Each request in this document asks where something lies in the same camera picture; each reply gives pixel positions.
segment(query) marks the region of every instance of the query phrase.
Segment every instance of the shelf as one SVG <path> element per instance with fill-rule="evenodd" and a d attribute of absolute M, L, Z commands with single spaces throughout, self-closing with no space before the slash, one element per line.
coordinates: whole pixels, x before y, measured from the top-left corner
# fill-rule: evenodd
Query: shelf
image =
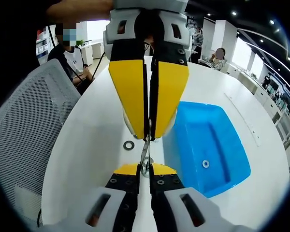
<path fill-rule="evenodd" d="M 38 44 L 38 43 L 40 43 L 40 42 L 43 42 L 44 40 L 47 40 L 47 38 L 45 38 L 45 39 L 41 39 L 41 40 L 37 40 L 36 43 Z"/>
<path fill-rule="evenodd" d="M 42 52 L 39 52 L 39 53 L 37 54 L 37 56 L 40 55 L 40 54 L 42 54 L 43 52 L 46 52 L 46 51 L 47 51 L 47 50 L 44 50 L 44 51 L 42 51 Z"/>

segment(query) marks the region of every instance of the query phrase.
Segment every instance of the white table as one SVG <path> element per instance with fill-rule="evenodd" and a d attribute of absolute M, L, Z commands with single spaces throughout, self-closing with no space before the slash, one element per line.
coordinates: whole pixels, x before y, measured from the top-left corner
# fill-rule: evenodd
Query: white table
<path fill-rule="evenodd" d="M 151 57 L 145 61 L 149 73 Z M 190 77 L 181 100 L 221 106 L 251 167 L 246 180 L 211 200 L 230 222 L 257 228 L 276 209 L 288 186 L 281 139 L 265 109 L 238 80 L 197 64 L 188 66 Z M 133 150 L 123 149 L 126 140 L 134 141 Z M 162 144 L 160 139 L 150 149 L 154 161 L 164 164 Z M 105 68 L 70 113 L 54 145 L 42 191 L 43 224 L 65 218 L 89 189 L 105 186 L 114 169 L 139 162 L 143 145 L 124 124 L 121 103 Z M 149 179 L 141 177 L 135 232 L 156 231 L 150 199 Z"/>

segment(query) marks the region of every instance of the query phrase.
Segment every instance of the chair backrest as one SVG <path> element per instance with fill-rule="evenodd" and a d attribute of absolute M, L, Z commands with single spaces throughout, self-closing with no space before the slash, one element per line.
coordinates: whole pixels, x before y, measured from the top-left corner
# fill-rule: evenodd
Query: chair backrest
<path fill-rule="evenodd" d="M 0 184 L 29 227 L 37 224 L 52 148 L 79 98 L 52 59 L 32 71 L 0 108 Z"/>

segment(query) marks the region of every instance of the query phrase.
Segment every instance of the person sitting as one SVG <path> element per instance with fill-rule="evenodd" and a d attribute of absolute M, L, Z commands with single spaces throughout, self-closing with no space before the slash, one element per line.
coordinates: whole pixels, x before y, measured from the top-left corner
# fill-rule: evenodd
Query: person sitting
<path fill-rule="evenodd" d="M 212 57 L 208 60 L 211 68 L 216 70 L 221 70 L 225 65 L 227 60 L 224 58 L 226 55 L 226 50 L 224 48 L 218 48 L 217 51 L 212 54 Z"/>
<path fill-rule="evenodd" d="M 64 29 L 70 33 L 73 30 L 72 27 L 67 24 L 65 24 L 65 26 L 63 24 L 56 25 L 55 36 L 57 38 L 58 45 L 51 50 L 47 60 L 59 60 L 72 83 L 75 86 L 78 86 L 85 79 L 87 79 L 90 83 L 93 80 L 92 74 L 88 69 L 88 65 L 84 64 L 81 49 L 78 46 L 70 46 L 73 42 L 66 40 L 66 38 L 63 39 L 64 37 L 68 37 L 67 39 L 70 39 L 70 36 L 73 36 L 71 34 L 63 33 Z"/>

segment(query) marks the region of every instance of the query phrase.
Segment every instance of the blue tray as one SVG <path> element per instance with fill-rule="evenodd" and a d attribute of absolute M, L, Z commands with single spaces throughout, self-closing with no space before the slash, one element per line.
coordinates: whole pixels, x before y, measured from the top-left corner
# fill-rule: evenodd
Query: blue tray
<path fill-rule="evenodd" d="M 185 187 L 209 198 L 250 175 L 241 140 L 221 107 L 182 101 L 174 129 Z"/>

